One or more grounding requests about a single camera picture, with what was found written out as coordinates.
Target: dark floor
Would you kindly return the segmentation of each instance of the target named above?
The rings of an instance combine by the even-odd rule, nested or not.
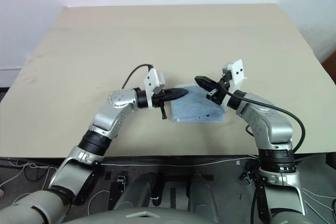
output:
[[[249,223],[249,214],[251,201],[253,197],[254,187],[246,186],[241,179],[239,179],[242,172],[245,170],[245,162],[249,159],[241,160],[240,165],[236,161],[225,163],[191,167],[191,168],[177,168],[165,167],[160,169],[157,166],[146,167],[116,167],[106,166],[105,173],[99,178],[91,196],[101,190],[109,190],[110,183],[115,181],[118,174],[127,173],[128,183],[137,178],[140,174],[147,172],[164,173],[165,175],[213,175],[214,181],[209,184],[215,195],[215,200],[219,210],[219,223]],[[7,161],[0,161],[0,165],[9,165]],[[27,175],[34,178],[36,169],[27,170]],[[306,158],[298,165],[298,170],[301,173],[302,187],[306,188],[316,194],[336,196],[336,170],[325,164],[325,155],[315,155]],[[19,169],[0,168],[0,181],[3,182],[20,172]],[[106,179],[106,172],[111,172],[111,177]],[[54,173],[50,170],[48,180]],[[9,206],[13,203],[16,197],[23,193],[29,193],[35,190],[40,190],[44,183],[44,178],[38,182],[29,182],[24,174],[20,174],[16,179],[7,183],[2,187],[5,191],[3,198],[0,198],[0,208]],[[170,188],[176,188],[176,208],[180,210],[187,209],[186,196],[186,182],[169,182],[165,184],[163,200],[160,207],[170,207]],[[316,200],[331,206],[332,199],[318,198],[313,196]],[[312,199],[303,195],[310,205],[312,205],[321,215],[323,215],[329,223],[334,223],[332,212],[319,205]],[[90,213],[94,214],[101,211],[106,211],[108,207],[108,193],[101,193],[95,197],[90,206]],[[83,206],[73,206],[65,221],[87,215],[88,201]],[[314,212],[307,207],[308,217],[313,223],[325,223]]]

